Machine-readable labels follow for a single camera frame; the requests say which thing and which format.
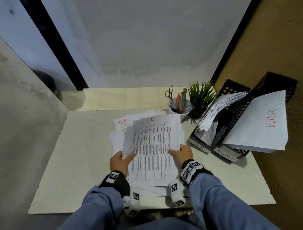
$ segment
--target hand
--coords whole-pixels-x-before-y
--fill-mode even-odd
[[[111,161],[109,162],[109,168],[112,171],[118,170],[124,174],[126,177],[128,165],[135,158],[136,154],[131,153],[128,157],[122,160],[122,151],[117,152],[115,155],[111,157]]]
[[[183,144],[180,145],[180,151],[170,149],[168,153],[172,155],[181,166],[186,160],[194,159],[191,148]]]

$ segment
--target concrete wall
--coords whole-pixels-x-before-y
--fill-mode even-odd
[[[19,0],[0,0],[0,37],[30,68],[52,76],[59,90],[76,90]]]
[[[250,0],[42,2],[88,86],[120,88],[210,80]]]
[[[69,110],[1,38],[0,108],[0,229],[54,229],[26,213]]]
[[[225,65],[215,88],[227,78],[249,87],[267,71],[299,80],[287,105],[285,151],[254,153],[276,205],[254,208],[281,229],[303,229],[303,1],[262,0]]]

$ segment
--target wrist strap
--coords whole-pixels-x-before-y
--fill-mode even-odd
[[[203,165],[193,159],[186,160],[182,165],[183,171],[181,172],[180,179],[184,185],[189,186],[199,173],[207,173],[213,175],[210,171],[205,169]]]
[[[99,188],[101,187],[113,187],[121,194],[121,198],[130,195],[129,183],[125,179],[124,174],[118,170],[108,174],[99,185]]]

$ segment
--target blue marker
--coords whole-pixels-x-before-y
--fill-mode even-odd
[[[183,88],[183,104],[182,104],[182,108],[185,109],[185,105],[186,105],[186,88]]]

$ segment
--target black perforated file organizer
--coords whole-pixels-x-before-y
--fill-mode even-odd
[[[233,149],[226,147],[222,144],[222,141],[225,139],[227,134],[230,132],[230,130],[233,128],[235,123],[238,121],[240,116],[243,114],[247,106],[250,104],[250,102],[258,96],[262,96],[264,94],[286,90],[286,102],[289,101],[289,99],[292,97],[292,95],[295,92],[297,85],[297,81],[275,73],[267,72],[265,76],[259,81],[259,83],[253,88],[253,90],[243,99],[241,99],[238,102],[235,102],[231,104],[230,106],[224,108],[219,116],[218,116],[218,126],[216,135],[214,137],[214,140],[211,144],[211,146],[208,146],[206,143],[201,141],[200,139],[195,137],[195,130],[190,136],[190,142],[193,143],[194,140],[198,141],[196,143],[193,143],[196,146],[201,146],[203,148],[206,148],[210,150],[213,154],[216,154],[224,161],[231,163],[235,160],[239,160],[246,156],[249,151],[247,150],[241,150],[241,149]],[[226,80],[223,87],[219,91],[218,95],[221,94],[227,94],[227,93],[236,93],[236,92],[243,92],[248,91],[249,88],[240,85],[236,82],[233,82],[229,79]]]

